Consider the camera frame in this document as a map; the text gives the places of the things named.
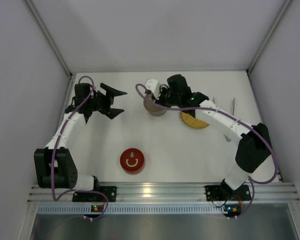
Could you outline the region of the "brown round lid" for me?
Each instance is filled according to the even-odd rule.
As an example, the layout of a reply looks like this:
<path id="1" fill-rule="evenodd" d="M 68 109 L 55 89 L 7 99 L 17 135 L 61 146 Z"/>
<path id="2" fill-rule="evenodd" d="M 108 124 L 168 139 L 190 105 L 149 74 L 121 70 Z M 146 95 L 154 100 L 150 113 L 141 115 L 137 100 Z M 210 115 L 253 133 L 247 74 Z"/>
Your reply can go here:
<path id="1" fill-rule="evenodd" d="M 151 94 L 146 94 L 145 99 L 143 100 L 143 106 L 144 108 L 147 109 L 154 109 L 154 108 L 160 108 L 154 105 L 155 99 L 153 99 Z"/>

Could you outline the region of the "red round lid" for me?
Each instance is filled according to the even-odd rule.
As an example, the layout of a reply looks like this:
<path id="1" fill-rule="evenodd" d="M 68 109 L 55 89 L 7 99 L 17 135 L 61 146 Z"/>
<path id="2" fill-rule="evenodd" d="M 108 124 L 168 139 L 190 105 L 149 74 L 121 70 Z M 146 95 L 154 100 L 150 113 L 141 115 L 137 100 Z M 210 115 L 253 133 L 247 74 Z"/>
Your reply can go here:
<path id="1" fill-rule="evenodd" d="M 120 156 L 120 165 L 126 164 L 130 167 L 145 163 L 144 154 L 137 148 L 128 148 Z"/>

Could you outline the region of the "metal tongs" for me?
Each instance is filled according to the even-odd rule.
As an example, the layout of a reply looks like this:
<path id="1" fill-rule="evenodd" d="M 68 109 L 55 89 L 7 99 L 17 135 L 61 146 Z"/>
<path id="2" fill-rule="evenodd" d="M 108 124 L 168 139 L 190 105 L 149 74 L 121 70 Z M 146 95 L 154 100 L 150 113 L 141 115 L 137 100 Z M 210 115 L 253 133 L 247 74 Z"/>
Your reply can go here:
<path id="1" fill-rule="evenodd" d="M 213 102 L 214 104 L 216 104 L 215 97 L 212 98 L 212 102 Z M 234 115 L 234 113 L 235 113 L 235 105 L 236 105 L 236 98 L 234 97 L 234 98 L 232 99 L 232 101 L 231 101 L 231 115 Z M 224 137 L 225 137 L 225 140 L 226 140 L 228 143 L 231 142 L 231 139 L 228 138 L 226 135 L 224 135 Z"/>

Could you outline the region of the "brown-banded metal tin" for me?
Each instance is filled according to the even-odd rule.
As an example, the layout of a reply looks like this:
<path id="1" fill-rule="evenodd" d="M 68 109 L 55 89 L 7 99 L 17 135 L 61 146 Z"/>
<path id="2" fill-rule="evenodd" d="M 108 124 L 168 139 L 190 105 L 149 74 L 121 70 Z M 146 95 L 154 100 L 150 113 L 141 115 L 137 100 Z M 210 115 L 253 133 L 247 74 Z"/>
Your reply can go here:
<path id="1" fill-rule="evenodd" d="M 166 109 L 162 109 L 162 108 L 149 108 L 147 109 L 147 111 L 151 116 L 154 117 L 161 117 L 167 112 Z"/>

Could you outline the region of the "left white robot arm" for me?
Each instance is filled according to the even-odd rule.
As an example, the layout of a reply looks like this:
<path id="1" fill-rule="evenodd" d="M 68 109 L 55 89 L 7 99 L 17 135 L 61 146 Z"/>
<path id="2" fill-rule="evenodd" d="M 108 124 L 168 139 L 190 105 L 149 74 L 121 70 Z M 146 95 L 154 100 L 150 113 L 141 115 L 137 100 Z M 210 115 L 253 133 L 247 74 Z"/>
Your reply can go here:
<path id="1" fill-rule="evenodd" d="M 111 106 L 114 99 L 125 95 L 125 92 L 104 83 L 100 87 L 105 93 L 96 91 L 93 84 L 77 83 L 74 86 L 74 97 L 65 109 L 55 135 L 44 148 L 35 150 L 34 164 L 40 188 L 83 191 L 97 191 L 100 188 L 97 177 L 78 172 L 70 151 L 94 112 L 99 112 L 111 120 L 124 112 L 123 109 Z"/>

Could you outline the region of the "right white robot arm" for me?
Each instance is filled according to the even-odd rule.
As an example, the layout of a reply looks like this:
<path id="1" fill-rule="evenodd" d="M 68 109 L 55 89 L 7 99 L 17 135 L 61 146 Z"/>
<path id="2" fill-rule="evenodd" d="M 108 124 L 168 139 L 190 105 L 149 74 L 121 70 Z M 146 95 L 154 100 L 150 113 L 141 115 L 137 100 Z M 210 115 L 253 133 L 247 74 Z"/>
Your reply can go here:
<path id="1" fill-rule="evenodd" d="M 183 109 L 184 113 L 208 123 L 236 145 L 235 163 L 220 184 L 220 191 L 228 198 L 233 197 L 243 183 L 271 157 L 269 131 L 263 123 L 253 125 L 235 118 L 205 94 L 193 92 L 181 74 L 169 77 L 166 84 L 149 80 L 146 88 L 152 93 L 156 104 Z"/>

